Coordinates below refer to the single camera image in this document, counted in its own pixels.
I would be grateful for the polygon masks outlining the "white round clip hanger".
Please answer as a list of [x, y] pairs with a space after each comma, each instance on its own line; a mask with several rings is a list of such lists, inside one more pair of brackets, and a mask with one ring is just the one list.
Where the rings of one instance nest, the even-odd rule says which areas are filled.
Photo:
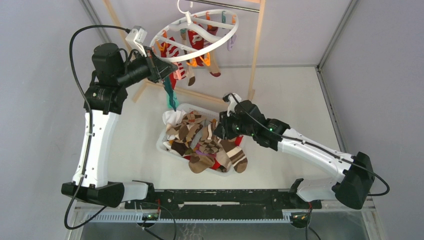
[[[179, 8], [181, 11], [186, 12], [189, 10], [182, 10], [180, 7], [180, 2], [179, 2]], [[170, 62], [170, 63], [179, 63], [179, 62], [184, 62], [187, 60], [190, 60], [190, 65], [191, 66], [196, 66], [197, 63], [193, 62], [193, 56], [188, 56], [188, 54], [192, 54], [193, 51], [191, 50], [204, 50], [207, 47], [209, 47], [210, 45], [214, 44], [216, 40], [224, 37], [225, 35], [227, 35], [228, 33], [230, 33], [231, 30], [234, 31], [234, 29], [229, 29], [232, 28], [230, 27], [230, 25], [234, 25], [234, 17], [236, 16], [237, 20], [239, 20], [238, 15], [236, 14], [235, 16], [232, 14], [235, 13], [234, 11], [231, 12], [227, 12], [227, 11], [220, 11], [218, 14], [210, 14], [209, 12], [206, 13], [206, 15], [194, 15], [195, 13], [190, 13], [191, 17], [195, 17], [195, 18], [199, 18], [199, 19], [204, 19], [204, 20], [209, 20], [209, 21], [213, 21], [210, 23], [223, 23], [224, 25], [221, 25], [221, 27], [218, 27], [216, 25], [209, 25], [209, 24], [204, 24], [201, 22], [196, 22], [194, 19], [192, 20], [192, 22], [187, 22], [185, 17], [185, 14], [182, 14], [183, 17], [181, 17], [178, 20], [173, 21], [172, 23], [166, 25], [162, 30], [160, 30], [151, 40], [149, 46], [157, 51], [157, 54], [160, 56], [161, 53], [164, 53], [164, 56], [162, 57], [163, 60], [165, 60], [166, 62]], [[218, 27], [218, 31], [216, 35], [212, 35], [210, 33], [207, 32], [207, 27]], [[210, 37], [212, 37], [212, 40], [209, 39], [209, 41], [207, 39], [204, 39], [202, 37], [202, 32], [204, 33], [204, 31], [206, 32], [205, 35], [209, 35]], [[184, 45], [182, 43], [182, 38], [180, 35], [180, 32], [186, 32], [187, 33], [187, 43], [188, 45]], [[226, 41], [225, 43], [223, 43], [222, 45], [216, 47], [215, 49], [227, 44], [228, 42], [230, 42], [234, 36], [236, 35], [236, 32], [233, 33], [233, 36], [231, 36], [231, 38]], [[182, 50], [180, 47], [183, 46], [188, 46], [189, 50]], [[209, 66], [210, 65], [210, 51], [201, 55], [200, 57], [195, 57], [195, 61], [199, 59], [203, 62], [204, 65]]]

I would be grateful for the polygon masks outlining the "dark teal patterned sock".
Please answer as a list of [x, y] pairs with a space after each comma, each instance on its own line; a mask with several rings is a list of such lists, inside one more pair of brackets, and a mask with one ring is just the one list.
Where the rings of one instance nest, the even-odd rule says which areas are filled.
[[174, 111], [177, 110], [178, 106], [178, 100], [177, 97], [174, 94], [174, 90], [172, 88], [172, 83], [169, 77], [166, 77], [162, 80], [163, 87], [165, 92], [167, 93], [167, 104], [170, 109], [173, 109]]

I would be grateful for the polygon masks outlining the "brown white striped sock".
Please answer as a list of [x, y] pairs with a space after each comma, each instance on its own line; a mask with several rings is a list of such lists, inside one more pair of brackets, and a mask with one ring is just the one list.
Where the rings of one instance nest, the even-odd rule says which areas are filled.
[[206, 153], [215, 155], [214, 159], [219, 164], [217, 171], [226, 173], [234, 169], [237, 173], [244, 172], [248, 159], [240, 147], [243, 137], [239, 135], [233, 139], [221, 139], [213, 133], [217, 126], [217, 122], [212, 122], [206, 128], [207, 136], [204, 140]]

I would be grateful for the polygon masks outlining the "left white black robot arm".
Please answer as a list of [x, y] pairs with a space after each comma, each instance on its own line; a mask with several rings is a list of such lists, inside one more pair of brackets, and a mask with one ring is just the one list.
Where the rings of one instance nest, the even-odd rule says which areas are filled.
[[89, 204], [116, 208], [120, 203], [137, 200], [149, 209], [157, 196], [142, 181], [108, 180], [108, 160], [112, 137], [122, 113], [127, 88], [147, 79], [158, 83], [177, 70], [173, 63], [158, 58], [151, 48], [133, 49], [124, 59], [115, 43], [104, 43], [93, 50], [92, 80], [84, 93], [85, 129], [83, 147], [70, 182], [61, 193]]

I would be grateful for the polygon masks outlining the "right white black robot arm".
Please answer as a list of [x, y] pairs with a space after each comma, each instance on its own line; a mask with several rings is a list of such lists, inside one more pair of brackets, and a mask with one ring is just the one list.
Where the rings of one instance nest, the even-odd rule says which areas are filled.
[[301, 158], [329, 175], [328, 179], [299, 178], [292, 185], [289, 203], [295, 208], [317, 200], [338, 200], [354, 210], [360, 210], [375, 181], [370, 157], [355, 155], [326, 147], [313, 141], [289, 124], [266, 118], [249, 100], [240, 100], [230, 93], [223, 98], [228, 104], [219, 114], [214, 134], [223, 140], [249, 136], [261, 147]]

